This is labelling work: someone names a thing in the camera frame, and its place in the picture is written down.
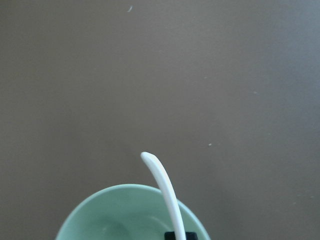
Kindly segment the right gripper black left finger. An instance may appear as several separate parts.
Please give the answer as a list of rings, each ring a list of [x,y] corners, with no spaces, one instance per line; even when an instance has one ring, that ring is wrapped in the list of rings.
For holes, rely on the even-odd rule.
[[[174,231],[167,231],[164,233],[164,240],[176,240]]]

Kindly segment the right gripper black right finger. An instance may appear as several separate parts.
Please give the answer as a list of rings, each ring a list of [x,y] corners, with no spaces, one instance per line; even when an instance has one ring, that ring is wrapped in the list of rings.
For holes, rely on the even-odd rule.
[[[198,240],[198,235],[196,232],[186,231],[185,238],[186,240]]]

